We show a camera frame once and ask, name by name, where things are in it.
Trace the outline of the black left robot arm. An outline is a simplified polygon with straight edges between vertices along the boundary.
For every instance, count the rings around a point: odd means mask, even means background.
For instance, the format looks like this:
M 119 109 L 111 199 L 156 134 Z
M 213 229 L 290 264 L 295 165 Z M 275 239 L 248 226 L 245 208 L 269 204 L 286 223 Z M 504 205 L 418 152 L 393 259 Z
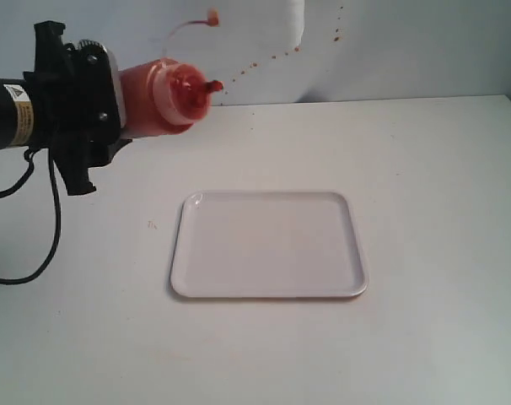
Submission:
M 67 194 L 90 194 L 89 170 L 131 142 L 116 60 L 97 41 L 63 42 L 61 22 L 34 29 L 33 71 L 0 78 L 0 150 L 48 149 Z

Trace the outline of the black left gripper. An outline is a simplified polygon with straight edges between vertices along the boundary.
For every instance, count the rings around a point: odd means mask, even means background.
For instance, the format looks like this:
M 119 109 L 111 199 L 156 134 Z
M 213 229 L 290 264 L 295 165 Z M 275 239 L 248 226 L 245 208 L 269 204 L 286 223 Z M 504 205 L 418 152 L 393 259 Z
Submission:
M 47 148 L 67 194 L 95 192 L 92 168 L 108 165 L 132 142 L 121 137 L 125 106 L 113 54 L 94 40 L 64 42 L 65 24 L 35 24 L 35 64 L 24 73 L 35 104 L 33 142 Z

